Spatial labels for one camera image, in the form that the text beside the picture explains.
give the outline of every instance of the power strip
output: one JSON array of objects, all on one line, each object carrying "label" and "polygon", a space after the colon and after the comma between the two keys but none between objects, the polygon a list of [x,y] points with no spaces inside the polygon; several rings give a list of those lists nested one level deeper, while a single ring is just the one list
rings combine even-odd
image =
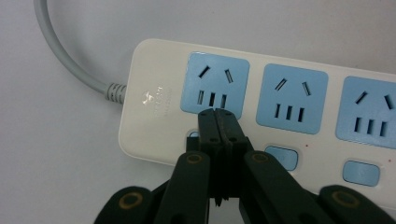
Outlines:
[{"label": "power strip", "polygon": [[396,76],[149,39],[135,50],[120,146],[175,164],[196,113],[223,107],[306,189],[355,189],[396,211]]}]

